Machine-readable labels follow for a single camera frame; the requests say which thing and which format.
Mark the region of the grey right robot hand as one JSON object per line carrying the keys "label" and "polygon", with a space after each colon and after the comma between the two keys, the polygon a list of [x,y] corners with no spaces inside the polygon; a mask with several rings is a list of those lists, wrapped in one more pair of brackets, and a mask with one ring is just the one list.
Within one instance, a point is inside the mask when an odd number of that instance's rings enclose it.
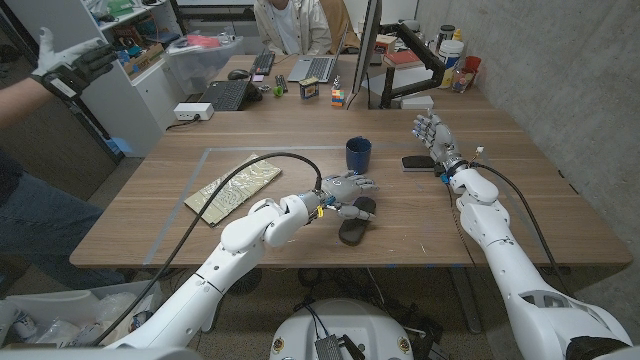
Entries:
{"label": "grey right robot hand", "polygon": [[430,157],[444,168],[448,177],[468,168],[450,128],[435,114],[418,115],[412,133],[428,149]]}

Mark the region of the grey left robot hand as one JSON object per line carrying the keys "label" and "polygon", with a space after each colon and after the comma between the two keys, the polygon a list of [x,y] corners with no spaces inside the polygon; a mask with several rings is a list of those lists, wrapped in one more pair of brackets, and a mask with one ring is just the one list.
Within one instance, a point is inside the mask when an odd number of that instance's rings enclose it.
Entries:
{"label": "grey left robot hand", "polygon": [[360,210],[352,204],[352,201],[360,195],[369,194],[378,189],[373,180],[364,175],[357,175],[353,170],[340,175],[330,175],[321,182],[321,190],[328,198],[334,199],[329,207],[335,210],[340,218],[346,220],[372,221],[375,215]]}

